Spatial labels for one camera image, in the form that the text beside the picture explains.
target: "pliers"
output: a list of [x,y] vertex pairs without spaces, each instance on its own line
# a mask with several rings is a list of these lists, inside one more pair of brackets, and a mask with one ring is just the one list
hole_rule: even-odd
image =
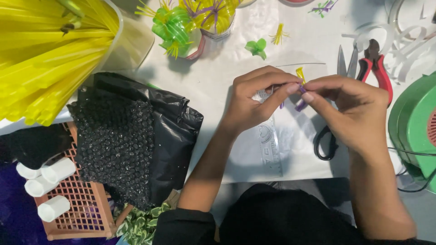
[[366,78],[369,75],[369,72],[372,70],[374,72],[375,77],[378,80],[379,88],[382,88],[389,93],[389,104],[392,102],[393,91],[391,80],[389,79],[388,73],[386,72],[385,66],[383,65],[383,61],[385,56],[379,54],[380,45],[375,39],[371,39],[369,41],[369,47],[365,50],[365,58],[359,60],[360,72],[357,77],[357,80],[365,82]]

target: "black scissors handle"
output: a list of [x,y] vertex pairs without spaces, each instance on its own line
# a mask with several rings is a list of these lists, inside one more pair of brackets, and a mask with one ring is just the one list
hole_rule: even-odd
[[321,139],[327,133],[331,133],[331,130],[328,126],[325,126],[325,128],[323,128],[323,130],[315,137],[314,152],[315,152],[315,155],[323,161],[332,160],[334,155],[336,154],[336,150],[339,148],[339,145],[336,144],[336,137],[333,135],[333,133],[331,133],[330,144],[329,144],[329,153],[325,157],[320,154]]

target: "black shirt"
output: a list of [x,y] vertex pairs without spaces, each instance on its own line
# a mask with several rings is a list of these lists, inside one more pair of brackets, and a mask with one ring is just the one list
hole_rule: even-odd
[[[176,209],[159,216],[153,245],[216,244],[214,235],[212,214]],[[316,197],[266,184],[252,186],[229,208],[219,237],[221,244],[436,244],[366,240]]]

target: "protractor ruler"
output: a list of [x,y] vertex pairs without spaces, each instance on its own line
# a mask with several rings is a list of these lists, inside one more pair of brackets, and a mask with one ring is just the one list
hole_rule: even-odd
[[[253,96],[253,100],[263,103],[269,96],[270,94],[262,90],[258,91],[256,95]],[[259,149],[262,154],[266,178],[273,179],[283,177],[274,114],[268,120],[259,124],[257,128],[259,129]]]

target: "green plant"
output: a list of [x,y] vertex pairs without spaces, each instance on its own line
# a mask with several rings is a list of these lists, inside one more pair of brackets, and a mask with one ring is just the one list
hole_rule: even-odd
[[[168,203],[163,203],[162,206],[147,211],[133,208],[124,222],[118,227],[116,236],[124,235],[124,240],[130,245],[151,245],[156,230],[157,218],[162,212],[170,209]],[[114,217],[118,217],[121,212],[122,210],[115,208]]]

